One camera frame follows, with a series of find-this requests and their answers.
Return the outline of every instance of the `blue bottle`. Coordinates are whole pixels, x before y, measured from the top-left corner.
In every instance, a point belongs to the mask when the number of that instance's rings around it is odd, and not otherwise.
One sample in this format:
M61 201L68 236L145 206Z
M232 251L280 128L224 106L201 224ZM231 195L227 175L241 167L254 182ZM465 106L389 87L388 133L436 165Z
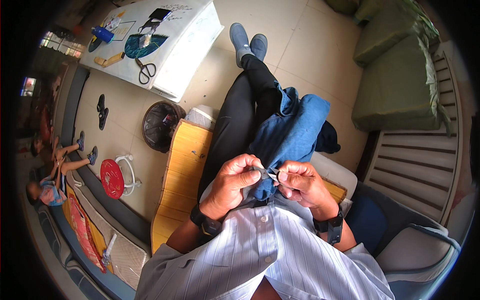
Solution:
M106 42L107 44L112 41L113 33L101 26L92 27L92 34Z

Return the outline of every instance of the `black phone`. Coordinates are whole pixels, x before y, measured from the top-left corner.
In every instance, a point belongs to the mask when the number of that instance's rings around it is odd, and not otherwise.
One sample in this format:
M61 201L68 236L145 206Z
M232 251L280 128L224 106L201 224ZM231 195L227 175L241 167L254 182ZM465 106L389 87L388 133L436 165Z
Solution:
M163 21L171 13L172 13L172 11L165 10L163 8L157 8L153 13L151 13L149 18L153 18L153 19Z

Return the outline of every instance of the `denim jacket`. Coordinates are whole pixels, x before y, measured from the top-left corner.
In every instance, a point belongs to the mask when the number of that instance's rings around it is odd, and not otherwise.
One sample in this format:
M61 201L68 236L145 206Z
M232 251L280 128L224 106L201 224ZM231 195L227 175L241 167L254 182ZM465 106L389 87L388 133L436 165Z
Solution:
M330 110L330 103L317 95L299 99L294 87L282 90L277 81L275 84L282 94L279 113L262 123L248 149L267 169L279 168L286 160L310 161ZM263 201L276 191L273 180L268 178L250 190L249 196Z

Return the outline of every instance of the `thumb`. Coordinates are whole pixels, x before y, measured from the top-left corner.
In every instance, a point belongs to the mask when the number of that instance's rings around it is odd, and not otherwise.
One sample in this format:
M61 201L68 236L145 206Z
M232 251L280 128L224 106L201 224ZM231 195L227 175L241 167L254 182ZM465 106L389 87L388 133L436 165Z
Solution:
M307 191L311 186L312 178L309 176L301 176L296 173L280 172L278 174L278 181L288 188Z
M231 175L232 186L235 189L243 189L247 186L255 184L261 177L260 171L252 170L245 173Z

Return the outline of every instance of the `black pants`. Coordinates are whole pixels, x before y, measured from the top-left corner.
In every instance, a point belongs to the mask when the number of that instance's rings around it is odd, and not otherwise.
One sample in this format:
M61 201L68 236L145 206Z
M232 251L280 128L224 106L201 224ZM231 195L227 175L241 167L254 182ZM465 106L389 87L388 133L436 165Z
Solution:
M244 71L228 91L216 120L198 186L198 201L222 165L245 153L259 126L280 108L282 95L275 88L275 77L267 66L250 54L242 57L241 65Z

